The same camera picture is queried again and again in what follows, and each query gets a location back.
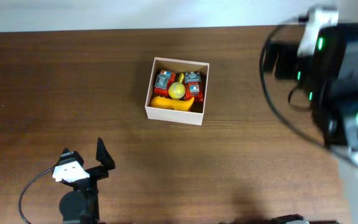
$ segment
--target wooden table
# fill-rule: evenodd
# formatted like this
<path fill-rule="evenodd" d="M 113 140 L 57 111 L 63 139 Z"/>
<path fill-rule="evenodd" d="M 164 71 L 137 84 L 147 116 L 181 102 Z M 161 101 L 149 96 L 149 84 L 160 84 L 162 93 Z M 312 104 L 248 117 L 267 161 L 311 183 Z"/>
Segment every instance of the wooden table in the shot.
<path fill-rule="evenodd" d="M 22 188 L 64 147 L 85 168 L 98 165 L 98 137 L 117 165 L 99 182 L 104 222 L 249 223 L 299 213 L 350 223 L 336 160 L 280 124 L 262 96 L 257 65 L 270 30 L 0 34 L 0 223 L 22 223 Z M 154 57 L 211 64 L 202 126 L 147 119 Z M 294 83 L 267 84 L 278 108 L 319 138 L 310 114 L 287 106 Z M 24 196 L 25 215 L 61 223 L 58 204 L 70 190 L 41 178 Z"/>

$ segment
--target cable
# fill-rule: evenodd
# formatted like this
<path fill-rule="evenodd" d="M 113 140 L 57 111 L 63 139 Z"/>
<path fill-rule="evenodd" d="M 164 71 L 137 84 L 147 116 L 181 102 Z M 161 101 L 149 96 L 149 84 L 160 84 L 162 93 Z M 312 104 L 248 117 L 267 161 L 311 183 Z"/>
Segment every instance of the cable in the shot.
<path fill-rule="evenodd" d="M 309 112 L 311 109 L 310 109 L 310 106 L 298 106 L 298 105 L 292 105 L 291 104 L 291 98 L 294 94 L 294 92 L 296 92 L 297 90 L 299 90 L 298 88 L 298 85 L 294 86 L 292 88 L 292 90 L 290 91 L 290 93 L 288 94 L 288 104 L 290 105 L 290 107 L 296 111 L 300 111 L 300 112 Z"/>
<path fill-rule="evenodd" d="M 290 19 L 286 22 L 300 22 L 300 19 Z M 271 31 L 271 33 L 269 33 L 263 47 L 262 47 L 262 51 L 260 53 L 260 58 L 259 58 L 259 75 L 260 75 L 260 82 L 262 84 L 262 90 L 266 99 L 267 104 L 269 105 L 270 109 L 272 110 L 272 112 L 274 113 L 274 115 L 291 131 L 293 131 L 295 134 L 299 135 L 299 137 L 301 137 L 303 140 L 305 140 L 306 142 L 317 146 L 321 149 L 324 149 L 326 152 L 336 156 L 338 159 L 342 159 L 344 162 L 348 163 L 349 165 L 351 165 L 352 167 L 355 167 L 356 169 L 358 169 L 358 162 L 351 159 L 350 157 L 347 157 L 345 155 L 340 154 L 337 151 L 332 151 L 329 150 L 328 148 L 326 148 L 323 144 L 321 144 L 319 141 L 313 139 L 312 137 L 310 137 L 309 135 L 305 134 L 303 131 L 301 131 L 300 129 L 298 129 L 297 127 L 295 127 L 294 125 L 292 125 L 291 122 L 289 122 L 289 120 L 287 120 L 274 106 L 272 100 L 270 99 L 270 95 L 267 91 L 267 87 L 266 87 L 266 83 L 265 83 L 265 76 L 264 76 L 264 56 L 266 53 L 266 49 L 270 44 L 270 41 L 272 39 L 272 37 L 274 37 L 274 35 L 280 31 L 281 29 L 283 29 L 284 27 L 286 27 L 287 25 L 285 24 L 281 24 L 276 26 L 276 28 Z"/>
<path fill-rule="evenodd" d="M 25 191 L 30 187 L 30 185 L 31 185 L 32 183 L 34 183 L 36 180 L 38 180 L 38 179 L 39 179 L 40 177 L 42 177 L 43 175 L 45 175 L 45 174 L 47 174 L 47 173 L 53 171 L 54 169 L 55 169 L 54 167 L 49 168 L 49 169 L 43 171 L 42 173 L 40 173 L 37 177 L 34 177 L 34 179 L 32 179 L 32 180 L 24 187 L 22 193 L 20 194 L 20 197 L 19 197 L 19 214 L 20 214 L 20 216 L 22 217 L 23 221 L 24 221 L 26 224 L 31 224 L 31 222 L 29 222 L 29 221 L 25 218 L 25 216 L 24 216 L 24 214 L 23 214 L 23 211 L 22 211 L 22 199 L 23 199 L 23 195 L 24 195 Z"/>

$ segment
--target white wall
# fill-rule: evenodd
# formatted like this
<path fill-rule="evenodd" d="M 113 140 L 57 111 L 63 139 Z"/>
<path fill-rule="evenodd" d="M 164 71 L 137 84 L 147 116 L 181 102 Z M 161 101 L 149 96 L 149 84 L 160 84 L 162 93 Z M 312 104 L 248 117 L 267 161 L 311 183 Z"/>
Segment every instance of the white wall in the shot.
<path fill-rule="evenodd" d="M 0 32 L 273 25 L 317 3 L 358 21 L 358 0 L 0 0 Z"/>

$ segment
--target cardboard box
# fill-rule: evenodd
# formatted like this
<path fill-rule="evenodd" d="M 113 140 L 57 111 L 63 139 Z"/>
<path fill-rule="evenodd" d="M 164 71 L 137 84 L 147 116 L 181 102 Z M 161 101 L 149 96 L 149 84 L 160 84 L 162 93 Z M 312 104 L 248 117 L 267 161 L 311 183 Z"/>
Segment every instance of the cardboard box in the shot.
<path fill-rule="evenodd" d="M 157 75 L 161 70 L 174 72 L 177 76 L 181 72 L 194 72 L 197 71 L 201 75 L 202 85 L 204 89 L 204 102 L 194 102 L 191 107 L 191 112 L 175 111 L 160 108 L 153 108 L 150 106 L 150 101 L 153 98 L 154 84 Z M 190 62 L 185 60 L 175 60 L 169 58 L 154 58 L 152 74 L 150 76 L 149 90 L 147 92 L 145 109 L 149 119 L 157 119 L 161 121 L 171 121 L 185 124 L 201 125 L 203 123 L 206 94 L 208 87 L 208 72 L 209 64 L 203 62 Z"/>

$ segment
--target black cable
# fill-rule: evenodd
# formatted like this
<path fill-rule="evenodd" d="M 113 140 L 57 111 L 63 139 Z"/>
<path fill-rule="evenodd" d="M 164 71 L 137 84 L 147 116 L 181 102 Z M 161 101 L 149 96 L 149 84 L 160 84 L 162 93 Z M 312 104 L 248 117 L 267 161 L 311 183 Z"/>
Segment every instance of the black cable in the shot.
<path fill-rule="evenodd" d="M 293 105 L 291 104 L 291 99 L 292 99 L 292 96 L 294 94 L 294 92 L 296 92 L 297 90 L 299 90 L 299 87 L 298 85 L 294 86 L 292 88 L 292 90 L 290 91 L 290 93 L 288 94 L 288 104 L 290 105 L 290 107 L 296 111 L 300 111 L 300 112 L 309 112 L 311 109 L 310 109 L 310 106 L 298 106 L 298 105 Z"/>
<path fill-rule="evenodd" d="M 24 195 L 25 191 L 30 187 L 30 185 L 31 185 L 32 183 L 34 183 L 36 180 L 38 180 L 38 179 L 39 179 L 40 177 L 42 177 L 43 175 L 45 175 L 45 174 L 47 174 L 47 173 L 53 171 L 54 169 L 55 169 L 54 167 L 49 168 L 49 169 L 43 171 L 42 173 L 40 173 L 37 177 L 34 177 L 34 179 L 32 179 L 32 180 L 24 187 L 22 193 L 20 194 L 20 197 L 19 197 L 19 214 L 20 214 L 20 216 L 22 217 L 22 219 L 23 219 L 23 221 L 24 221 L 25 223 L 31 224 L 31 222 L 29 222 L 29 221 L 25 218 L 25 216 L 24 216 L 24 214 L 23 214 L 23 211 L 22 211 L 22 199 L 23 199 L 23 195 Z"/>
<path fill-rule="evenodd" d="M 289 21 L 286 22 L 299 22 L 300 20 L 298 19 L 291 19 Z M 328 148 L 326 148 L 323 144 L 321 144 L 319 141 L 313 139 L 312 137 L 310 137 L 309 135 L 305 134 L 303 131 L 301 131 L 300 129 L 298 129 L 297 127 L 295 127 L 294 125 L 292 125 L 291 122 L 289 122 L 289 120 L 287 120 L 274 106 L 272 100 L 270 99 L 270 95 L 267 91 L 267 87 L 266 87 L 266 83 L 265 83 L 265 75 L 264 75 L 264 56 L 266 53 L 266 49 L 270 44 L 270 41 L 272 39 L 272 37 L 274 37 L 274 35 L 280 31 L 281 29 L 283 29 L 284 27 L 286 27 L 287 25 L 282 24 L 282 25 L 278 25 L 276 26 L 276 28 L 271 31 L 271 33 L 269 33 L 264 46 L 262 47 L 262 51 L 260 53 L 260 58 L 259 58 L 259 75 L 260 75 L 260 82 L 262 84 L 262 90 L 264 92 L 264 96 L 266 99 L 267 104 L 269 105 L 270 109 L 272 110 L 272 112 L 274 113 L 274 115 L 291 131 L 293 131 L 295 134 L 299 135 L 299 137 L 301 137 L 303 140 L 307 141 L 308 143 L 317 146 L 321 149 L 324 149 L 326 152 L 336 156 L 338 159 L 342 159 L 344 162 L 348 163 L 349 165 L 351 165 L 352 167 L 355 167 L 356 169 L 358 169 L 358 162 L 351 159 L 350 157 L 347 157 L 345 155 L 342 155 L 341 153 L 335 151 L 335 150 L 330 150 Z"/>

